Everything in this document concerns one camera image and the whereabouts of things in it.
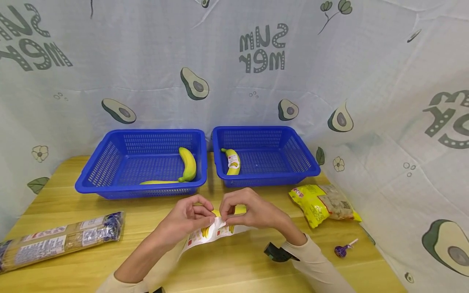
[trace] hand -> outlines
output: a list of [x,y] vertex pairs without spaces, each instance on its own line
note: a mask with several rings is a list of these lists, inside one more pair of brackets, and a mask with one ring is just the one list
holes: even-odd
[[213,205],[201,195],[181,199],[152,234],[162,247],[171,250],[188,234],[213,224]]
[[[246,213],[234,215],[236,205],[245,204]],[[290,217],[272,203],[265,201],[251,188],[225,194],[220,204],[220,215],[227,225],[245,225],[256,228],[278,229]]]
[[[246,213],[235,215],[236,205],[245,204]],[[225,194],[220,204],[220,215],[227,225],[245,225],[256,228],[274,228],[293,245],[301,246],[308,240],[286,213],[265,201],[251,188]]]

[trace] plastic bag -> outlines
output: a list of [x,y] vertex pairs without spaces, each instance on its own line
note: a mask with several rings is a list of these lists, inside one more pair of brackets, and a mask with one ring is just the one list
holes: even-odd
[[362,221],[334,185],[303,185],[292,189],[288,194],[301,207],[311,228],[316,228],[327,218]]
[[69,224],[0,243],[0,274],[53,257],[119,241],[124,212]]

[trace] white curtain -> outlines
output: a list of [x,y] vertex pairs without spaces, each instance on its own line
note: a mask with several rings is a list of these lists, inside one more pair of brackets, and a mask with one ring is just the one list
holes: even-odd
[[288,125],[410,292],[469,286],[469,2],[0,3],[0,237],[110,130]]

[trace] blue plastic basket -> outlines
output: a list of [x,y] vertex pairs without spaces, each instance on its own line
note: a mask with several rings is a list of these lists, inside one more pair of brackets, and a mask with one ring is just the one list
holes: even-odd
[[[221,148],[238,153],[239,175],[227,175],[228,159]],[[321,173],[303,140],[287,126],[216,127],[213,153],[217,175],[227,187],[297,184]]]
[[[179,147],[197,164],[192,182],[139,185],[149,180],[177,181],[184,171]],[[205,134],[198,129],[132,129],[106,134],[86,163],[75,189],[107,199],[190,195],[207,180]]]

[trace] table surface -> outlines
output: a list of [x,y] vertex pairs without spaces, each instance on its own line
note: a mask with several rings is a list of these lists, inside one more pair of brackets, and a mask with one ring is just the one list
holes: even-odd
[[[208,156],[208,180],[199,193],[218,207],[226,188],[216,175],[213,154]],[[62,163],[27,211],[10,231],[12,239],[53,227],[84,221],[119,210],[126,212],[124,234],[110,242],[60,256],[0,275],[1,292],[84,293],[94,292],[155,226],[168,214],[180,196],[109,201],[96,194],[82,195],[74,184],[89,157],[74,157]],[[301,184],[327,184],[321,174]],[[294,222],[321,247],[324,255],[359,293],[406,292],[396,275],[355,221],[328,219],[311,230],[303,213],[287,195],[293,186],[253,188],[263,198],[288,213]],[[333,249],[355,238],[359,242],[344,259]],[[206,292],[312,292],[306,279],[291,262],[275,263],[263,250],[284,239],[273,229],[251,230],[186,251],[163,282],[167,293]],[[173,259],[158,263],[169,270]]]

